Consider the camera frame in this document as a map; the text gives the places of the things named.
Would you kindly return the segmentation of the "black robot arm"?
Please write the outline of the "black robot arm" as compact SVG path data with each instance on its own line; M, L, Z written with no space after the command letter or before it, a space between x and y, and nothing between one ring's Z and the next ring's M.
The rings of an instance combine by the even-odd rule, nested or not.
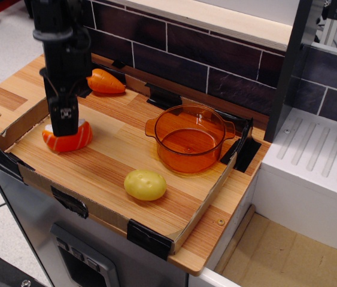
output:
M92 74L91 37L79 23L81 1L31 1L35 29L42 42L48 111L55 136L78 132L78 86Z

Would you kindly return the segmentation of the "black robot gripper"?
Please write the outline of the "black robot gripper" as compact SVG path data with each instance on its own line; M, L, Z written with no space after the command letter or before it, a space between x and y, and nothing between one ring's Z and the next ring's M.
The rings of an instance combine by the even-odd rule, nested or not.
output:
M78 100L90 93L86 78L92 74L91 40L71 38L44 42L45 68L40 71L53 134L72 136L78 132ZM60 90L71 96L57 96Z

